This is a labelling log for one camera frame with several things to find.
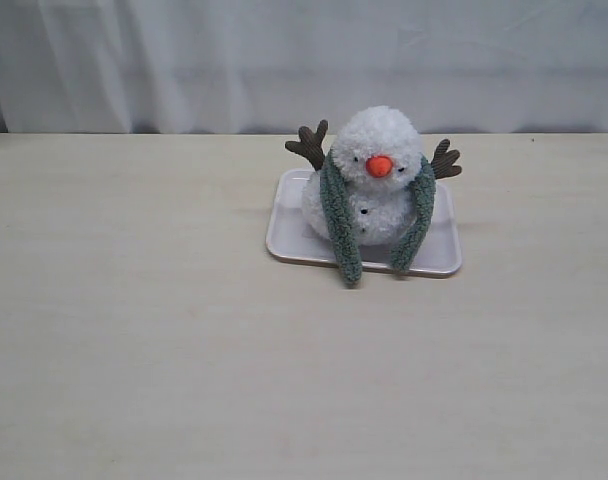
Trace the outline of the white plastic tray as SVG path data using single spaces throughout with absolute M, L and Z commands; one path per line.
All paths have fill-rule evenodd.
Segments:
M 310 169 L 291 169 L 280 177 L 268 224 L 266 247 L 280 261 L 336 267 L 330 242 L 317 235 L 302 214 L 302 191 L 311 174 Z M 432 224 L 408 273 L 445 278 L 457 273 L 462 265 L 453 199 L 447 185 L 439 181 Z

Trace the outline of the green fuzzy scarf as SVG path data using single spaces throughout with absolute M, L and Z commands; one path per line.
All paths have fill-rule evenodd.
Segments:
M 416 177 L 404 187 L 414 207 L 415 220 L 390 249 L 390 266 L 401 273 L 415 259 L 429 231 L 434 212 L 436 177 L 430 162 L 420 157 L 421 167 Z M 358 247 L 355 215 L 349 204 L 347 181 L 335 165 L 333 154 L 328 153 L 320 175 L 320 201 L 328 229 L 333 254 L 344 284 L 355 287 L 362 276 L 363 264 Z

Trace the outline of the white backdrop curtain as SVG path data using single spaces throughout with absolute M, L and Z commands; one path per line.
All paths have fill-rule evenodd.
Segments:
M 608 132 L 608 1 L 0 1 L 0 132 Z

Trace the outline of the white plush snowman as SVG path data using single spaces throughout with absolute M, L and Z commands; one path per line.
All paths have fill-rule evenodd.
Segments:
M 409 187 L 428 165 L 437 179 L 462 173 L 457 164 L 460 152 L 443 139 L 427 159 L 420 134 L 410 119 L 389 106 L 369 107 L 356 113 L 337 133 L 328 151 L 323 140 L 328 122 L 321 120 L 316 129 L 302 126 L 296 140 L 285 148 L 313 167 L 302 191 L 301 208 L 305 221 L 321 238 L 328 240 L 327 220 L 322 205 L 324 163 L 339 171 L 345 187 L 350 225 L 357 244 L 391 244 L 401 238 L 415 220 L 415 206 Z

